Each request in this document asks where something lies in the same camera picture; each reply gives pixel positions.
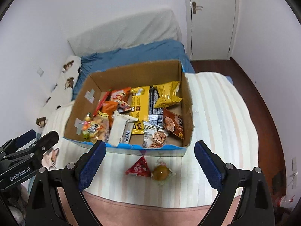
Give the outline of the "yellow Tawn cracker bag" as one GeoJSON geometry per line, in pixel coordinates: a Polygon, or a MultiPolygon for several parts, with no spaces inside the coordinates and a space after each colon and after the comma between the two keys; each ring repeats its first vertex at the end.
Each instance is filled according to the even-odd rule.
{"type": "Polygon", "coordinates": [[[98,111],[94,121],[98,124],[97,134],[95,136],[96,140],[108,142],[110,134],[109,115],[98,111]]]}

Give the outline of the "red triangular snack packet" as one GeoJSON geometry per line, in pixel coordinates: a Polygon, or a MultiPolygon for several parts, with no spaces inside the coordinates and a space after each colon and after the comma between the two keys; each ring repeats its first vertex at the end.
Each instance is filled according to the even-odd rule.
{"type": "Polygon", "coordinates": [[[141,177],[151,177],[151,170],[148,167],[146,159],[144,158],[144,156],[142,156],[132,167],[125,171],[125,174],[141,177]]]}

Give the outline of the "orange snack bag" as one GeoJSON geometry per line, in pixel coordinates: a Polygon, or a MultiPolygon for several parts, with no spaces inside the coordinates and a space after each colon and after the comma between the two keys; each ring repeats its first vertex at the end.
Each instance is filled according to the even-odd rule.
{"type": "Polygon", "coordinates": [[[131,93],[131,87],[123,88],[120,90],[113,90],[110,93],[110,100],[104,101],[101,112],[108,114],[109,126],[113,124],[113,113],[117,111],[118,113],[128,112],[131,109],[130,104],[128,104],[128,98],[131,93]]]}

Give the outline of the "brown egg snack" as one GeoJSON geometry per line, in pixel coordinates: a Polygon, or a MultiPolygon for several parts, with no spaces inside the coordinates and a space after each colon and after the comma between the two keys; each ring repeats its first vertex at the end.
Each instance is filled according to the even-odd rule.
{"type": "Polygon", "coordinates": [[[164,185],[167,181],[173,178],[176,175],[167,164],[164,162],[162,158],[159,158],[155,167],[151,172],[151,179],[155,181],[159,186],[164,185]]]}

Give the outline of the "colourful candy bag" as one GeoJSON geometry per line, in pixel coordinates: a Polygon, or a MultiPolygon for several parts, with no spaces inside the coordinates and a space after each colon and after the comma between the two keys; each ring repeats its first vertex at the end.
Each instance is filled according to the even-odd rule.
{"type": "Polygon", "coordinates": [[[98,134],[99,127],[99,124],[93,120],[92,114],[88,112],[84,118],[84,121],[82,122],[82,137],[85,140],[94,139],[98,134]]]}

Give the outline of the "white dog print pillow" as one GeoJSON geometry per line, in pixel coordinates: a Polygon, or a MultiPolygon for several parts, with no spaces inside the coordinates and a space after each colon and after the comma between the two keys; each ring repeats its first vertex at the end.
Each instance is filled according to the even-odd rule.
{"type": "Polygon", "coordinates": [[[56,85],[37,116],[36,124],[39,128],[45,127],[54,111],[71,102],[72,92],[77,83],[81,66],[82,62],[79,57],[69,56],[67,58],[56,85]]]}

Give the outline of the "striped cat print blanket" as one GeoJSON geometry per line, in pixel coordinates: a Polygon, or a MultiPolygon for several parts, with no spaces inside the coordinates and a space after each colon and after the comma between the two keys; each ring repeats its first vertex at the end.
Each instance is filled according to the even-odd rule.
{"type": "Polygon", "coordinates": [[[230,78],[220,73],[187,73],[184,80],[192,98],[188,114],[193,131],[189,144],[175,156],[163,152],[146,157],[149,166],[162,158],[175,172],[163,186],[149,178],[125,174],[138,160],[122,149],[105,155],[87,192],[98,199],[108,199],[139,206],[162,208],[207,207],[217,195],[199,166],[194,145],[202,140],[222,160],[237,168],[258,166],[259,140],[247,106],[230,78]]]}

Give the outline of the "red long snack packet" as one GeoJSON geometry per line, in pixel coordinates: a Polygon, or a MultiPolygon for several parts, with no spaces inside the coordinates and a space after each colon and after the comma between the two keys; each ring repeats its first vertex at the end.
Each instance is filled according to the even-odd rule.
{"type": "Polygon", "coordinates": [[[111,93],[110,89],[108,91],[102,93],[102,95],[100,96],[100,99],[98,101],[97,107],[95,108],[95,110],[93,112],[93,116],[97,115],[98,111],[102,108],[103,103],[107,100],[110,93],[111,93]]]}

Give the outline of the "yellow black snack bag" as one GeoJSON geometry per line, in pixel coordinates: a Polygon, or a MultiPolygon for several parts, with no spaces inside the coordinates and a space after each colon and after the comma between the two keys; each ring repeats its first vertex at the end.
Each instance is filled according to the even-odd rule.
{"type": "Polygon", "coordinates": [[[162,127],[163,108],[154,108],[159,98],[157,90],[152,86],[137,87],[131,89],[131,94],[130,115],[138,118],[138,121],[134,123],[132,134],[144,134],[143,121],[162,127]]]}

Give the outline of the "cookie packet clear wrapper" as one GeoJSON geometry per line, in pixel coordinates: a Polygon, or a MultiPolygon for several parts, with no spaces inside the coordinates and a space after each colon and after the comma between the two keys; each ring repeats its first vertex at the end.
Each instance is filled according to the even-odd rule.
{"type": "Polygon", "coordinates": [[[169,136],[169,131],[164,128],[153,125],[147,121],[143,122],[143,148],[161,148],[165,145],[169,136]]]}

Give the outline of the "cardboard milk carton box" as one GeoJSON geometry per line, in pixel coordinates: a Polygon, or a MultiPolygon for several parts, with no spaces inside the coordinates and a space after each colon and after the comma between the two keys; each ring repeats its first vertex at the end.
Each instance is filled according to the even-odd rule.
{"type": "Polygon", "coordinates": [[[111,153],[183,156],[193,130],[192,100],[178,60],[90,74],[77,94],[64,138],[111,153]]]}

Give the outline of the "brown noodle snack packet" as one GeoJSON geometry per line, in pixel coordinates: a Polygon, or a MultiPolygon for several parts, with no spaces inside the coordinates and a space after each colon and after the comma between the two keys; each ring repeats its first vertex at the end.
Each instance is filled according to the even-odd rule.
{"type": "Polygon", "coordinates": [[[180,139],[184,139],[182,117],[163,108],[163,127],[180,139]]]}

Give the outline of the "blue bed sheet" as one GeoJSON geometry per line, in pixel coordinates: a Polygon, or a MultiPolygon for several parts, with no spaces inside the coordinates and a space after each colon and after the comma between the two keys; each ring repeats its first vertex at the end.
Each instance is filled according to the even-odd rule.
{"type": "Polygon", "coordinates": [[[173,39],[82,56],[82,65],[77,83],[73,88],[72,100],[76,99],[82,84],[91,73],[135,63],[162,60],[180,60],[185,73],[195,73],[183,44],[173,39]]]}

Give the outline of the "yellow chips bag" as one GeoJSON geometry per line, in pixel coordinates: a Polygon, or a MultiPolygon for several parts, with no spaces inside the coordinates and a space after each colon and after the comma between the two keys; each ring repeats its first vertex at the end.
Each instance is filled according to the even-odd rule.
{"type": "Polygon", "coordinates": [[[167,108],[182,101],[182,98],[177,96],[177,92],[180,88],[180,81],[153,85],[153,88],[157,90],[159,95],[154,108],[167,108]]]}

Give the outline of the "white door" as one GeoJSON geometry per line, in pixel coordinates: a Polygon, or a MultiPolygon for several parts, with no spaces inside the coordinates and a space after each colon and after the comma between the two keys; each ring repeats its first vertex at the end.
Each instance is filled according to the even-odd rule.
{"type": "Polygon", "coordinates": [[[239,0],[185,0],[187,54],[192,61],[230,58],[239,11],[239,0]],[[203,6],[192,13],[192,2],[203,6]]]}

